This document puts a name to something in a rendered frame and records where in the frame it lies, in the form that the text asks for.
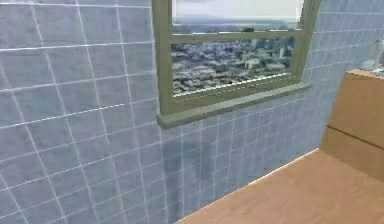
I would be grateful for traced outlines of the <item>light wooden cabinet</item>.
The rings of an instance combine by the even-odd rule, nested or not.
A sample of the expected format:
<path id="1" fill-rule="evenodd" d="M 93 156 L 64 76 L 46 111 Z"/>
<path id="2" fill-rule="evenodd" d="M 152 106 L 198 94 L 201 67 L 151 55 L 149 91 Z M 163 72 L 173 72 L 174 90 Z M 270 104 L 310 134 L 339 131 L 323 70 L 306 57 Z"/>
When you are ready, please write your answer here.
<path id="1" fill-rule="evenodd" d="M 384 182 L 384 77 L 344 73 L 320 150 Z"/>

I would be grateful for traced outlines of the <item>green framed window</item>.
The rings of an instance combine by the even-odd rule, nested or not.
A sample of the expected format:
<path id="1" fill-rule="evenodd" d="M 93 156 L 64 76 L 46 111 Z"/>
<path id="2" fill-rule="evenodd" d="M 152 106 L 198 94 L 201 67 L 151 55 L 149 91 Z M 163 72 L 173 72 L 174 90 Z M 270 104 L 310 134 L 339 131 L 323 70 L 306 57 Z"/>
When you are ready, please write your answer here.
<path id="1" fill-rule="evenodd" d="M 307 89 L 321 0 L 151 0 L 163 129 Z"/>

